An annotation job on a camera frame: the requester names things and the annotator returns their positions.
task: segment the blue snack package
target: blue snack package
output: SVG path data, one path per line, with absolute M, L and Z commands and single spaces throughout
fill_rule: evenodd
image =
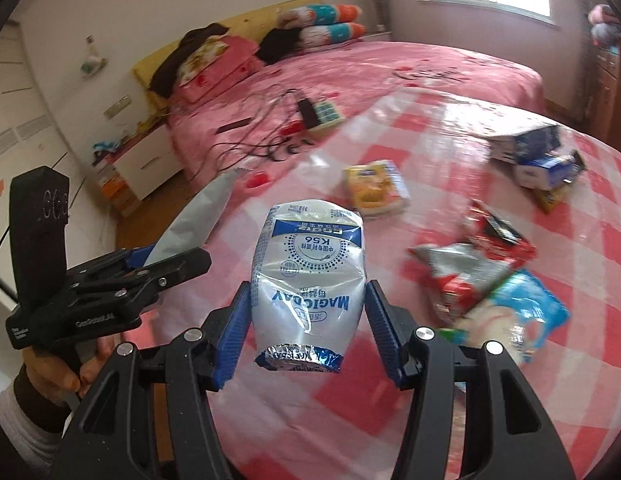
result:
M 569 311 L 538 278 L 518 270 L 453 325 L 455 343 L 481 348 L 504 345 L 517 364 L 529 362 L 550 333 L 569 320 Z

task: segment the snack bag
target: snack bag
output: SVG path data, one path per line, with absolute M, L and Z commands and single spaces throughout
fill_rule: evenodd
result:
M 519 270 L 453 325 L 456 344 L 504 345 L 517 364 L 529 362 L 549 334 L 568 321 L 569 311 L 542 282 Z
M 338 372 L 365 285 L 361 216 L 323 200 L 273 206 L 253 259 L 255 362 Z
M 350 166 L 344 176 L 351 203 L 362 216 L 402 211 L 411 198 L 392 160 Z
M 463 226 L 468 242 L 411 249 L 430 268 L 427 289 L 445 323 L 466 314 L 537 252 L 510 224 L 476 200 L 471 202 Z

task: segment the nightstand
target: nightstand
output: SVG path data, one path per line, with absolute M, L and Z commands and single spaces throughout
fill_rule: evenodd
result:
M 136 141 L 133 137 L 112 164 L 139 200 L 164 184 L 183 166 L 173 152 L 170 133 L 165 124 Z
M 597 85 L 590 105 L 588 133 L 621 152 L 621 41 L 597 49 Z

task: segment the milk powder bag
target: milk powder bag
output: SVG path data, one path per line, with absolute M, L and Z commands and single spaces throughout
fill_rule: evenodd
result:
M 361 216 L 323 200 L 273 206 L 253 258 L 255 362 L 269 370 L 339 371 L 365 285 Z

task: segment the light switch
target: light switch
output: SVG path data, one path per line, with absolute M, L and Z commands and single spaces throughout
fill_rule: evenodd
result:
M 130 96 L 126 95 L 122 97 L 121 99 L 119 99 L 119 101 L 117 101 L 113 106 L 108 108 L 108 110 L 104 112 L 104 116 L 110 121 L 119 112 L 124 110 L 124 108 L 126 108 L 127 106 L 130 106 L 131 103 L 132 103 L 132 99 L 130 98 Z

